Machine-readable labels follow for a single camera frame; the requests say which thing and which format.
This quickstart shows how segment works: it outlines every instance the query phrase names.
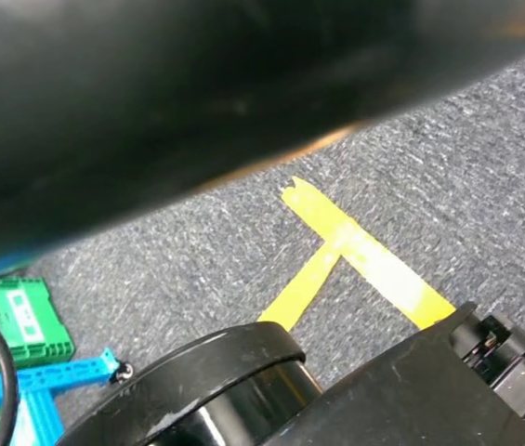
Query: black plastic part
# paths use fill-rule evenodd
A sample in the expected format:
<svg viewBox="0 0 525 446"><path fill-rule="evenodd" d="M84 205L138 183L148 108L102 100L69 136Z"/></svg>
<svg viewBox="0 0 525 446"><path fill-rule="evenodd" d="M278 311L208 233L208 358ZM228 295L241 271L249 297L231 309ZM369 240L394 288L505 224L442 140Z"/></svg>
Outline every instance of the black plastic part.
<svg viewBox="0 0 525 446"><path fill-rule="evenodd" d="M305 355L280 325L210 334L151 364L67 429L59 446L143 444L253 374Z"/></svg>
<svg viewBox="0 0 525 446"><path fill-rule="evenodd" d="M0 1L0 274L525 54L525 0Z"/></svg>
<svg viewBox="0 0 525 446"><path fill-rule="evenodd" d="M284 362L230 387L148 443L256 446L320 394L300 362Z"/></svg>
<svg viewBox="0 0 525 446"><path fill-rule="evenodd" d="M525 422L459 359L451 335L465 305L368 362L265 446L524 446Z"/></svg>

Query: gray carpet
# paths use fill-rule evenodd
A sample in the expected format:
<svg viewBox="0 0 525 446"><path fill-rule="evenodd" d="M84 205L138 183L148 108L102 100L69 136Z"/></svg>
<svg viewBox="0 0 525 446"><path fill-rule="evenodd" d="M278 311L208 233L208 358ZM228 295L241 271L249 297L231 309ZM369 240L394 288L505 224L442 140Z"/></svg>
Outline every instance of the gray carpet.
<svg viewBox="0 0 525 446"><path fill-rule="evenodd" d="M525 60L328 149L49 256L44 276L78 347L139 367L253 321L320 240L280 200L307 179L454 304L525 328ZM328 386L413 332L341 262L294 335ZM66 424L99 395L64 396Z"/></svg>

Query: green plastic block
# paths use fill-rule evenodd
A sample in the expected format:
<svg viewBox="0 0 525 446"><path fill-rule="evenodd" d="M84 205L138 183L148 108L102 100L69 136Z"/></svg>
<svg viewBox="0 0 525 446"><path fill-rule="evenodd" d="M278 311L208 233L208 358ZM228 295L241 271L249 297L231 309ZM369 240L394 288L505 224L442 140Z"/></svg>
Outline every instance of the green plastic block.
<svg viewBox="0 0 525 446"><path fill-rule="evenodd" d="M69 361L74 355L72 339L41 279L0 281L0 332L18 368Z"/></svg>

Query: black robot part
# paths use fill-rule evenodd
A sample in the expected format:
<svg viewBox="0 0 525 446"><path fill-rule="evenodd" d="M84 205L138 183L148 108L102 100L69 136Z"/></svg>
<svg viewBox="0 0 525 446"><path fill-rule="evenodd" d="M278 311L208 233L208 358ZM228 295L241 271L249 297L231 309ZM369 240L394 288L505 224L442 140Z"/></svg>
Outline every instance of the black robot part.
<svg viewBox="0 0 525 446"><path fill-rule="evenodd" d="M270 322L212 334L115 390L59 446L525 445L525 333L466 304L322 393Z"/></svg>
<svg viewBox="0 0 525 446"><path fill-rule="evenodd" d="M0 274L525 54L525 0L0 1Z"/></svg>
<svg viewBox="0 0 525 446"><path fill-rule="evenodd" d="M225 400L234 404L235 410L234 415L228 414L225 421L250 413L249 418L243 419L241 435L259 441L320 395L320 388L301 365L304 361L302 350L275 323L253 323L210 334L122 384L66 429L58 444L148 444L201 408L200 413L217 414L215 408ZM277 390L281 394L274 396ZM201 425L196 417L186 423ZM174 429L177 432L174 441L180 436L181 429Z"/></svg>

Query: yellow tape line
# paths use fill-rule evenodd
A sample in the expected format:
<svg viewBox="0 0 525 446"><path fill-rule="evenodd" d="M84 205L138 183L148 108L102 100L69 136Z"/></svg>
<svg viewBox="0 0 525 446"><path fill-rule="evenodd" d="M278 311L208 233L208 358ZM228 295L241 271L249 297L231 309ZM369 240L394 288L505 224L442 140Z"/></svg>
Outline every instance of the yellow tape line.
<svg viewBox="0 0 525 446"><path fill-rule="evenodd" d="M450 302L319 190L300 178L293 181L295 186L282 195L287 205L420 329L454 311Z"/></svg>
<svg viewBox="0 0 525 446"><path fill-rule="evenodd" d="M339 258L339 251L333 244L323 244L258 321L277 322L287 331L291 330L326 282Z"/></svg>

